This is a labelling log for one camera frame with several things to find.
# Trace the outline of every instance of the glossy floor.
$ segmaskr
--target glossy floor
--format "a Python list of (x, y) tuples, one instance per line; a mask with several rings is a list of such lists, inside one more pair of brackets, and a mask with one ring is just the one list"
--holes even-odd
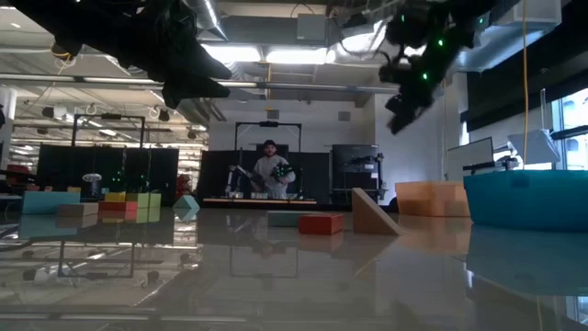
[(23, 216), (0, 244), (0, 330), (588, 330), (586, 234), (394, 216), (401, 237), (316, 236), (195, 213)]

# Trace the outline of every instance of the pipe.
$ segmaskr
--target pipe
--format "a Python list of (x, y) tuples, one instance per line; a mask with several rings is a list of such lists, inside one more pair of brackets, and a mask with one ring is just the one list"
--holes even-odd
[(222, 40), (229, 41), (221, 28), (221, 18), (217, 15), (217, 6), (213, 0), (185, 0), (185, 2), (196, 13), (196, 24), (199, 29), (209, 30)]
[[(115, 77), (83, 77), (55, 74), (0, 74), (0, 80), (4, 84), (38, 84), (57, 83), (59, 86), (65, 84), (86, 84), (100, 86), (119, 86), (129, 89), (163, 89), (164, 84), (154, 82), (151, 79), (140, 78), (115, 78)], [(286, 89), (326, 92), (347, 92), (347, 93), (370, 93), (370, 94), (398, 94), (398, 85), (383, 86), (348, 86), (348, 85), (327, 85), (327, 84), (303, 84), (303, 83), (276, 83), (276, 82), (240, 82), (240, 81), (217, 81), (219, 84), (229, 88), (260, 88), (260, 89)]]

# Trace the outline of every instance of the red block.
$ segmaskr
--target red block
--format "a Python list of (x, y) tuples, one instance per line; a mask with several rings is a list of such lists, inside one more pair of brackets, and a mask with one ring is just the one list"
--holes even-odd
[(139, 207), (137, 201), (125, 201), (125, 202), (111, 202), (111, 201), (100, 201), (98, 202), (98, 209), (100, 211), (136, 211)]
[(299, 217), (298, 230), (301, 234), (331, 235), (343, 231), (342, 214), (310, 214)]

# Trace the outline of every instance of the wooden ramp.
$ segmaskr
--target wooden ramp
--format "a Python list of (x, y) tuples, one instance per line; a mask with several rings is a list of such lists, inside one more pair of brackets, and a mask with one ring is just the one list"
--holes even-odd
[(402, 228), (362, 188), (351, 195), (353, 232), (356, 234), (400, 235)]

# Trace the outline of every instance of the man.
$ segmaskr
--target man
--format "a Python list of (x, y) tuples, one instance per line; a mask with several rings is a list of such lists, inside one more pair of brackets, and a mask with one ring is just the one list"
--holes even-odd
[(290, 172), (278, 180), (272, 176), (272, 171), (278, 164), (288, 164), (288, 161), (282, 156), (277, 155), (276, 151), (277, 148), (274, 141), (268, 140), (264, 143), (265, 156), (257, 160), (254, 171), (264, 179), (266, 187), (260, 188), (253, 181), (252, 186), (256, 192), (267, 192), (270, 199), (285, 199), (288, 184), (296, 179), (296, 175), (294, 175), (294, 172)]

